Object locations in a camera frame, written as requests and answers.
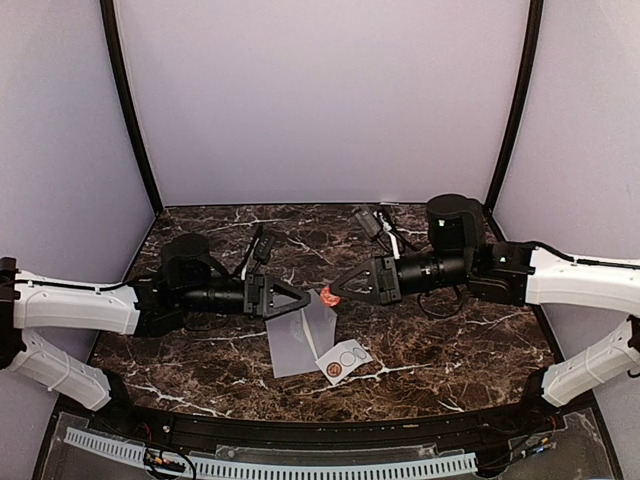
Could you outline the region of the black right frame post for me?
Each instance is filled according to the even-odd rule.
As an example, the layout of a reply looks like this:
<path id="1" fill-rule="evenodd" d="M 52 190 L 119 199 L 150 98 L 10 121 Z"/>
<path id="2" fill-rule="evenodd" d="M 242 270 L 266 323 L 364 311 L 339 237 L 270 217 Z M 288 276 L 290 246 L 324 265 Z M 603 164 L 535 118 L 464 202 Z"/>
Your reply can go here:
<path id="1" fill-rule="evenodd" d="M 529 1 L 522 53 L 511 106 L 495 168 L 484 201 L 484 212 L 487 217 L 492 216 L 495 211 L 515 148 L 535 64 L 543 11 L 543 0 Z"/>

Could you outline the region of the grey envelope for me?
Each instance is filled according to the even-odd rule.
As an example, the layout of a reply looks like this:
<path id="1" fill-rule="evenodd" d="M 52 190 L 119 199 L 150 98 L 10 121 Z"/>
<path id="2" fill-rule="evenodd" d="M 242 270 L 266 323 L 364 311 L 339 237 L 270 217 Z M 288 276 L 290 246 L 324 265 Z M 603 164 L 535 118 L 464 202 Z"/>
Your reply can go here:
<path id="1" fill-rule="evenodd" d="M 304 309 L 266 321 L 275 378 L 318 370 L 302 330 L 302 317 L 308 321 L 319 357 L 334 346 L 337 314 L 322 302 L 316 291 L 308 293 L 311 301 Z"/>

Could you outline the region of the black left frame post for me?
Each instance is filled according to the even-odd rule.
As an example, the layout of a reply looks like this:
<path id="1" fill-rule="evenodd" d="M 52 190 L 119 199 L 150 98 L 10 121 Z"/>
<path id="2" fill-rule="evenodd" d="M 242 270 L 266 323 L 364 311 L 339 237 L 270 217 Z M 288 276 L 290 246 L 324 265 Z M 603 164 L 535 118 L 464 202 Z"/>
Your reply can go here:
<path id="1" fill-rule="evenodd" d="M 116 4 L 113 0 L 100 0 L 100 13 L 104 36 L 111 64 L 112 75 L 125 122 L 129 142 L 134 154 L 137 169 L 142 180 L 144 190 L 154 213 L 157 217 L 164 210 L 160 192 L 152 172 L 149 156 L 144 144 L 142 130 L 139 125 L 136 107 L 127 75 L 124 52 L 116 18 Z"/>

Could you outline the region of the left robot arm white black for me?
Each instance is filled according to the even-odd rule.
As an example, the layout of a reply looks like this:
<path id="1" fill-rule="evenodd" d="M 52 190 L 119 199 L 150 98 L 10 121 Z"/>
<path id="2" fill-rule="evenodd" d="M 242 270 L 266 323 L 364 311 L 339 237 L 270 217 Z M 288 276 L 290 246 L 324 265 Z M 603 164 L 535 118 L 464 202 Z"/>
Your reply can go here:
<path id="1" fill-rule="evenodd" d="M 1 366 L 101 414 L 120 436 L 141 427 L 121 378 L 91 367 L 38 334 L 41 327 L 157 338 L 183 328 L 189 313 L 272 319 L 305 308 L 309 293 L 271 275 L 228 271 L 208 240 L 183 234 L 160 250 L 159 269 L 120 284 L 72 283 L 1 260 Z"/>

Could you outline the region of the brown round seal sticker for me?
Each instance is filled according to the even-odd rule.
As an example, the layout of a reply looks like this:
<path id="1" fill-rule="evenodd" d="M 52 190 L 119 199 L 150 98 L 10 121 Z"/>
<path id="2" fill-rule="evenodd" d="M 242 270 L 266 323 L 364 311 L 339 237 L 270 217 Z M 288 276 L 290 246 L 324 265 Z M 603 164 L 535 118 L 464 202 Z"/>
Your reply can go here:
<path id="1" fill-rule="evenodd" d="M 343 368 L 342 365 L 338 362 L 331 362 L 330 364 L 327 365 L 325 373 L 330 377 L 330 378 L 336 378 L 339 377 L 342 374 Z"/>

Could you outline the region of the red round seal sticker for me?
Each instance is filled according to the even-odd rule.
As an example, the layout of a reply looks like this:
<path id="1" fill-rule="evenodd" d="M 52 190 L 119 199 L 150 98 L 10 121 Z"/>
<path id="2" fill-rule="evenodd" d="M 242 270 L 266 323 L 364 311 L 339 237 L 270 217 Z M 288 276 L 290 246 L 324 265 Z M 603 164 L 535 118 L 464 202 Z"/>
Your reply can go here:
<path id="1" fill-rule="evenodd" d="M 334 295 L 330 291 L 330 288 L 328 286 L 325 286 L 320 291 L 320 298 L 321 298 L 322 302 L 328 307 L 337 306 L 341 301 L 341 298 L 339 296 L 337 296 L 337 295 Z"/>

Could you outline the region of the black front rail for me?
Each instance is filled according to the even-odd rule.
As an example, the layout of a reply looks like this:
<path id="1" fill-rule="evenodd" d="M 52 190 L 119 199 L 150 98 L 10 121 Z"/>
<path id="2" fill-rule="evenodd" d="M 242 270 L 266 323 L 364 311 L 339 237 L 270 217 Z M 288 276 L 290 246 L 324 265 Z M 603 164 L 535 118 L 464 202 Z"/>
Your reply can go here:
<path id="1" fill-rule="evenodd" d="M 233 420 L 129 404 L 108 417 L 95 415 L 90 424 L 109 433 L 163 446 L 204 451 L 222 445 L 338 450 L 434 444 L 441 449 L 484 449 L 552 427 L 548 415 L 538 409 L 526 411 L 518 404 L 440 417 L 361 423 Z"/>

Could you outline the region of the beige lined letter paper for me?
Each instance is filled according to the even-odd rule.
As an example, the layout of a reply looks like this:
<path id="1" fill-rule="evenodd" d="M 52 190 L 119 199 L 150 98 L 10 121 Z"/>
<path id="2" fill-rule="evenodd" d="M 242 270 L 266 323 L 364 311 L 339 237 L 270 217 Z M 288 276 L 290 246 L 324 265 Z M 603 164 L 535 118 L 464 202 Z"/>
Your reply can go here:
<path id="1" fill-rule="evenodd" d="M 307 319 L 305 317 L 302 317 L 302 330 L 303 330 L 305 339 L 307 341 L 307 344 L 308 344 L 308 346 L 309 346 L 309 348 L 311 350 L 311 353 L 313 355 L 313 358 L 315 360 L 318 360 L 319 355 L 318 355 L 318 352 L 317 352 L 317 349 L 316 349 L 316 346 L 315 346 L 313 335 L 312 335 L 312 332 L 311 332 L 311 330 L 309 328 L 308 321 L 307 321 Z"/>

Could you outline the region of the wax seal sticker sheet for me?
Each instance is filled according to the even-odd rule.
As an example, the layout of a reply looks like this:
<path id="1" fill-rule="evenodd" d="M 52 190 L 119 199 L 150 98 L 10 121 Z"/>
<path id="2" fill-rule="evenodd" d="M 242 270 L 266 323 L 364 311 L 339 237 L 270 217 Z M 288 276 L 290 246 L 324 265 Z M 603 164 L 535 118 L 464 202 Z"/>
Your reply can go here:
<path id="1" fill-rule="evenodd" d="M 368 351 L 355 339 L 337 343 L 324 355 L 316 360 L 316 365 L 332 386 L 337 385 L 361 365 L 372 361 Z M 339 377 L 330 378 L 326 373 L 326 367 L 331 362 L 342 365 L 343 371 Z"/>

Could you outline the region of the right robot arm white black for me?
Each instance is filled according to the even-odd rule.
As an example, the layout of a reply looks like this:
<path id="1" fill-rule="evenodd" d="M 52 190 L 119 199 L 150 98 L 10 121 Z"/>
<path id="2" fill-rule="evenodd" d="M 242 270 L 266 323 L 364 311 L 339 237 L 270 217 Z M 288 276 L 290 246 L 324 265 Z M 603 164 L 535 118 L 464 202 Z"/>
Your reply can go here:
<path id="1" fill-rule="evenodd" d="M 459 194 L 430 199 L 426 217 L 432 251 L 373 257 L 331 283 L 330 292 L 389 305 L 463 285 L 472 296 L 497 304 L 568 304 L 627 316 L 602 340 L 529 376 L 522 403 L 510 413 L 517 432 L 534 432 L 547 420 L 549 406 L 564 406 L 638 365 L 638 261 L 578 258 L 537 241 L 489 244 L 481 203 Z"/>

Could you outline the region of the black frame post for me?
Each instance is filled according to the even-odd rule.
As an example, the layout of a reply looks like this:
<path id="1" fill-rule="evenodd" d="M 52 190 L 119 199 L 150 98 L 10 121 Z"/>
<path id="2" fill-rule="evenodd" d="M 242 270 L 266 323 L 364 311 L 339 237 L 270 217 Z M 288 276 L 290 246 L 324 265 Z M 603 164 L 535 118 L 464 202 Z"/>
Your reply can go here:
<path id="1" fill-rule="evenodd" d="M 484 201 L 484 212 L 487 217 L 492 216 L 495 211 L 515 148 L 535 64 L 543 11 L 543 0 L 529 1 L 522 53 L 511 106 L 495 168 Z"/>
<path id="2" fill-rule="evenodd" d="M 129 142 L 134 154 L 137 169 L 142 180 L 144 190 L 154 213 L 157 217 L 164 210 L 160 192 L 152 172 L 149 156 L 144 144 L 142 130 L 139 125 L 136 107 L 127 75 L 124 52 L 116 18 L 116 4 L 113 0 L 100 0 L 100 13 L 104 36 L 111 64 L 112 75 L 125 122 Z"/>

